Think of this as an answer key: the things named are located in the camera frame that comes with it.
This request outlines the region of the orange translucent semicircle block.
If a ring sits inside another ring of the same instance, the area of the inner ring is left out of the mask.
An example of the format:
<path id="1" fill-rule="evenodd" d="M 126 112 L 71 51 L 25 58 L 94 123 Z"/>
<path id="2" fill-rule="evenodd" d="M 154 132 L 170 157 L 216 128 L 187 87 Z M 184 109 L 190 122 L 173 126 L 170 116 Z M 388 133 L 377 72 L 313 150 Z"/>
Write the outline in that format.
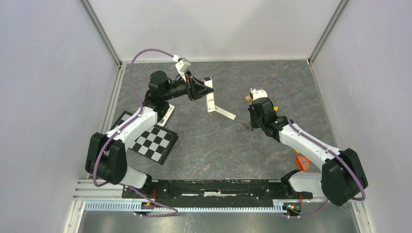
<path id="1" fill-rule="evenodd" d="M 295 161 L 301 171 L 306 171 L 310 168 L 311 160 L 305 156 L 297 156 Z"/>

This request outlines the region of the white remote battery cover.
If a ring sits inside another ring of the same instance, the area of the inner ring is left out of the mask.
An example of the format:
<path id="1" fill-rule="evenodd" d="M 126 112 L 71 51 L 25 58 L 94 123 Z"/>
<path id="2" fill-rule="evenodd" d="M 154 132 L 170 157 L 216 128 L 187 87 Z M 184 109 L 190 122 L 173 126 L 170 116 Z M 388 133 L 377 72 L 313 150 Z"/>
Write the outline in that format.
<path id="1" fill-rule="evenodd" d="M 233 113 L 231 113 L 231 112 L 229 112 L 225 109 L 222 109 L 221 107 L 218 107 L 218 106 L 215 106 L 215 112 L 217 112 L 217 113 L 219 113 L 219 114 L 221 114 L 221 115 L 223 115 L 223 116 L 225 116 L 225 117 L 227 117 L 231 120 L 234 120 L 236 118 L 236 115 L 234 115 Z"/>

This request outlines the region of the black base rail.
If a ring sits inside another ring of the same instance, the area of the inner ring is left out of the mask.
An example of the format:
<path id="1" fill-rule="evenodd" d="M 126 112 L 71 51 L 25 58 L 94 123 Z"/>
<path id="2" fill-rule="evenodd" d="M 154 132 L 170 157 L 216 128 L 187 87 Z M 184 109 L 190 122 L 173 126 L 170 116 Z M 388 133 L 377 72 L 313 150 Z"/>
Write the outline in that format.
<path id="1" fill-rule="evenodd" d="M 310 200 L 282 180 L 153 180 L 140 192 L 170 207 L 271 207 L 273 200 Z"/>

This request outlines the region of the black white checkerboard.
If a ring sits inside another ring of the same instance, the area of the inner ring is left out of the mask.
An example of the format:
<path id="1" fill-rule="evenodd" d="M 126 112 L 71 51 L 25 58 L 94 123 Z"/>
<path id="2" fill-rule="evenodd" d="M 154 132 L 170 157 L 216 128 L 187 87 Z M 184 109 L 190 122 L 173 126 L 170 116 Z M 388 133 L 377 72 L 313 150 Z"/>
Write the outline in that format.
<path id="1" fill-rule="evenodd" d="M 134 114 L 124 111 L 114 128 L 106 134 L 115 136 L 114 141 L 120 140 L 125 149 L 131 149 L 160 165 L 164 164 L 174 147 L 178 134 L 158 126 L 157 112 L 144 107 L 143 112 Z"/>

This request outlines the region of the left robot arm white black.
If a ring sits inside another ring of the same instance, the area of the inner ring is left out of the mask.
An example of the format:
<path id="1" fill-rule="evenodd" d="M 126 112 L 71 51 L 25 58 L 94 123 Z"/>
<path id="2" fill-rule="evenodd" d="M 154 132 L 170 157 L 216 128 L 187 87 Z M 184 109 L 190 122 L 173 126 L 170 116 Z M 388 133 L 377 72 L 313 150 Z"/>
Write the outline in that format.
<path id="1" fill-rule="evenodd" d="M 141 106 L 130 118 L 106 133 L 91 136 L 85 170 L 91 174 L 95 186 L 125 184 L 134 187 L 141 198 L 150 196 L 153 185 L 147 181 L 149 176 L 128 166 L 126 151 L 166 115 L 169 100 L 180 96 L 198 100 L 214 91 L 189 71 L 177 80 L 164 71 L 155 71 L 150 75 L 148 88 Z"/>

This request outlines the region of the white remote with buttons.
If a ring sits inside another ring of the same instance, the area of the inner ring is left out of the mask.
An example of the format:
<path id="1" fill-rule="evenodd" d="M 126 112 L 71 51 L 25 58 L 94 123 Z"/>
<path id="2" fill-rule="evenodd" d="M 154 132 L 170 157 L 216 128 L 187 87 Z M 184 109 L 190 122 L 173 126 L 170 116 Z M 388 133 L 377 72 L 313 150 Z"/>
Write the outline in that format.
<path id="1" fill-rule="evenodd" d="M 158 125 L 158 126 L 161 126 L 161 127 L 164 127 L 164 126 L 167 124 L 167 122 L 169 121 L 169 119 L 170 119 L 172 113 L 174 112 L 174 110 L 175 110 L 175 106 L 172 105 L 172 104 L 169 104 L 169 108 L 168 108 L 166 114 L 165 114 L 164 117 L 157 123 L 157 125 Z"/>

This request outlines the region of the white black remote control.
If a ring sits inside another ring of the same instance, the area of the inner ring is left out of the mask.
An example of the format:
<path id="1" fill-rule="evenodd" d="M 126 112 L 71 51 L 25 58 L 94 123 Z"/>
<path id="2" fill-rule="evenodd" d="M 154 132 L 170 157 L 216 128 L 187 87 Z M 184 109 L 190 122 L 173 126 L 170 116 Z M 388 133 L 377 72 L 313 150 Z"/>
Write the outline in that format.
<path id="1" fill-rule="evenodd" d="M 204 84 L 210 88 L 213 88 L 213 82 L 210 77 L 204 78 Z M 206 95 L 206 105 L 207 111 L 209 113 L 214 112 L 216 110 L 213 91 Z"/>

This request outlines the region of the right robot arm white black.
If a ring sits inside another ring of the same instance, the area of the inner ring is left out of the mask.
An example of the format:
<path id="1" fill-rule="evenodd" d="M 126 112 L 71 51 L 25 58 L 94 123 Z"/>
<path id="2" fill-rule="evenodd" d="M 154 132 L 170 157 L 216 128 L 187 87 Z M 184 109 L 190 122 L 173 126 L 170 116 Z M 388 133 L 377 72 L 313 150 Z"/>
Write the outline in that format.
<path id="1" fill-rule="evenodd" d="M 358 154 L 328 145 L 302 130 L 286 116 L 278 116 L 268 97 L 252 101 L 248 106 L 253 129 L 262 129 L 266 136 L 296 149 L 320 169 L 320 173 L 292 174 L 281 184 L 281 193 L 287 198 L 299 192 L 319 194 L 336 206 L 349 200 L 366 199 L 368 180 Z"/>

